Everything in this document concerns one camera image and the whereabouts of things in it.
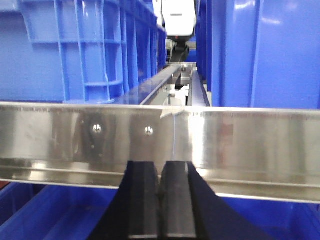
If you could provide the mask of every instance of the crate handle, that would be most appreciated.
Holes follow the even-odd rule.
[[[20,0],[1,0],[0,13],[5,12],[20,12]]]

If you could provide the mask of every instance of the screw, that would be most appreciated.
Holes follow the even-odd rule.
[[[102,132],[102,127],[101,127],[101,125],[100,125],[100,124],[95,124],[95,125],[93,126],[93,132],[94,132],[95,134],[100,134],[100,133]]]
[[[154,129],[150,126],[147,126],[145,129],[144,129],[144,133],[148,136],[151,136],[154,134]]]

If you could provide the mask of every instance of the metal guide rail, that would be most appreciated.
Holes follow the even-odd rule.
[[[220,196],[320,202],[320,112],[0,103],[0,179],[117,187],[128,161],[193,162]]]

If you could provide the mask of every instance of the blue plastic bin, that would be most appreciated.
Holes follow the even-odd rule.
[[[10,183],[0,191],[0,226],[42,190],[41,185]]]
[[[201,0],[199,13],[214,106],[319,109],[319,0]]]
[[[0,2],[0,101],[109,103],[157,73],[141,0]]]
[[[186,63],[196,63],[197,62],[197,50],[191,49],[185,62]]]
[[[0,226],[6,240],[85,240],[116,190],[46,186]],[[25,195],[21,191],[15,200]],[[277,240],[320,239],[319,205],[225,198],[247,220]],[[0,201],[3,209],[10,203]]]

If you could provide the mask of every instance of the white robot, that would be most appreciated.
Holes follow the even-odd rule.
[[[195,35],[196,0],[153,0],[158,24],[164,26],[167,38],[176,42],[170,62],[183,62],[188,54],[186,42]]]

